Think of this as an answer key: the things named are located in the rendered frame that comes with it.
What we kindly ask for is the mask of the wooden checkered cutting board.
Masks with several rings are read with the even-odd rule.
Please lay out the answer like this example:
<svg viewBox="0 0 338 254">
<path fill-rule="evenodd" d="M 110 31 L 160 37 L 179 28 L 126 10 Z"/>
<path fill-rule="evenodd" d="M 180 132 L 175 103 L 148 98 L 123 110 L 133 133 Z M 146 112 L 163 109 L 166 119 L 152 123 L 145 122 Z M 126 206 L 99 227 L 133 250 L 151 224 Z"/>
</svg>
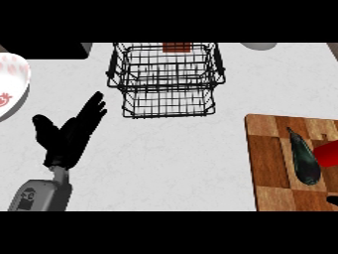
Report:
<svg viewBox="0 0 338 254">
<path fill-rule="evenodd" d="M 287 128 L 310 149 L 338 139 L 338 120 L 248 114 L 247 140 L 257 211 L 338 210 L 327 201 L 338 196 L 338 166 L 321 169 L 319 183 L 306 185 L 294 173 Z"/>
</svg>

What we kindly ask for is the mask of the red-brown block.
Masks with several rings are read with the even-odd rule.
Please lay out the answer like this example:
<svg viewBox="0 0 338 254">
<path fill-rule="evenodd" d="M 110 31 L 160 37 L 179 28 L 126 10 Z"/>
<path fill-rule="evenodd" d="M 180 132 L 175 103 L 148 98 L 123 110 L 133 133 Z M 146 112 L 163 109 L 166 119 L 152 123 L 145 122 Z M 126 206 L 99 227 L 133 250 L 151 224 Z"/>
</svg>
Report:
<svg viewBox="0 0 338 254">
<path fill-rule="evenodd" d="M 164 53 L 189 53 L 192 49 L 191 43 L 164 43 L 163 52 Z"/>
</svg>

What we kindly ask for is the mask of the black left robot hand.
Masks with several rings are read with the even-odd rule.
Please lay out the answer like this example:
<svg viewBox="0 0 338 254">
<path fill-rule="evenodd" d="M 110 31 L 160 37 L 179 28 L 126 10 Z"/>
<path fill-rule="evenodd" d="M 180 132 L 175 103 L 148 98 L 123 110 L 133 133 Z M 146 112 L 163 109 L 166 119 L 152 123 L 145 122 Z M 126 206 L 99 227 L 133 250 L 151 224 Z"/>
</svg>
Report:
<svg viewBox="0 0 338 254">
<path fill-rule="evenodd" d="M 46 149 L 43 165 L 71 169 L 83 156 L 90 135 L 107 113 L 104 95 L 98 91 L 87 100 L 84 107 L 62 127 L 42 114 L 33 117 L 36 140 Z"/>
</svg>

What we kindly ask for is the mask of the black flat appliance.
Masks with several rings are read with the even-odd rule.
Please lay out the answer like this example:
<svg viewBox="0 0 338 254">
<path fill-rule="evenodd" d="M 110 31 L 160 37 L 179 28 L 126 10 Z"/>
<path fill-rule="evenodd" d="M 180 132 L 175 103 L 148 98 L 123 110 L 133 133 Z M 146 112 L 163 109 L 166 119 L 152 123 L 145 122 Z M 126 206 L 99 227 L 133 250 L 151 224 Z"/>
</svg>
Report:
<svg viewBox="0 0 338 254">
<path fill-rule="evenodd" d="M 92 43 L 2 43 L 2 47 L 27 60 L 84 60 Z"/>
</svg>

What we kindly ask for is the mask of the white bowl with strawberry print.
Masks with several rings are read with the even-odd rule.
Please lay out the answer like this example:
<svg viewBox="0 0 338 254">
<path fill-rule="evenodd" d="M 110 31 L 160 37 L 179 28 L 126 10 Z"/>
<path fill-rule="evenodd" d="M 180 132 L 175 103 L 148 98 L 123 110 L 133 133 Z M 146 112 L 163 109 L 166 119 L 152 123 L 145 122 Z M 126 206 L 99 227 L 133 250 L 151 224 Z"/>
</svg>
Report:
<svg viewBox="0 0 338 254">
<path fill-rule="evenodd" d="M 0 122 L 19 110 L 30 92 L 31 67 L 18 55 L 0 53 Z"/>
</svg>

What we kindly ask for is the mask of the pale grey round object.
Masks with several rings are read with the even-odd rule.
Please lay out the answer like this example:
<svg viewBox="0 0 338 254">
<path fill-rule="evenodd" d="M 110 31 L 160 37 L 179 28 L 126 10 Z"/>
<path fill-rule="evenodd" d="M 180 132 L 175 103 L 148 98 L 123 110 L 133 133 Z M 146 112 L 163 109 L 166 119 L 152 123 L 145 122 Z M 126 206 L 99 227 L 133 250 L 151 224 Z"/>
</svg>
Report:
<svg viewBox="0 0 338 254">
<path fill-rule="evenodd" d="M 268 51 L 273 49 L 276 43 L 242 43 L 242 45 L 251 50 Z"/>
</svg>

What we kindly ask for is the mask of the red can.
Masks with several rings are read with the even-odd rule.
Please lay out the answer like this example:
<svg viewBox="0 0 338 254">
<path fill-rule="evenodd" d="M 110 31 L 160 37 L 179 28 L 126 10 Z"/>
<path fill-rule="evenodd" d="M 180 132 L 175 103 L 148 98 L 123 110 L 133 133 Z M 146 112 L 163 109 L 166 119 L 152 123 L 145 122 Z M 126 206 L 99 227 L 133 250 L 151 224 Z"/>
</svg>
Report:
<svg viewBox="0 0 338 254">
<path fill-rule="evenodd" d="M 338 166 L 338 140 L 313 149 L 318 164 L 322 167 Z"/>
</svg>

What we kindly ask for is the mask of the dark green eggplant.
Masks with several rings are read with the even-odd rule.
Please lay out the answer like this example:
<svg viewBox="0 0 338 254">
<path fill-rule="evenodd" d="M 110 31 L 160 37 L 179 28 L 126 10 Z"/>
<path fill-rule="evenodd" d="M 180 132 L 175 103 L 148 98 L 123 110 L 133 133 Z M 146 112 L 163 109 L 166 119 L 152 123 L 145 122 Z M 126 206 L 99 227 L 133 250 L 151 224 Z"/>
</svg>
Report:
<svg viewBox="0 0 338 254">
<path fill-rule="evenodd" d="M 291 128 L 287 128 L 287 131 L 290 135 L 296 176 L 306 185 L 313 186 L 321 180 L 319 164 L 301 136 Z"/>
</svg>

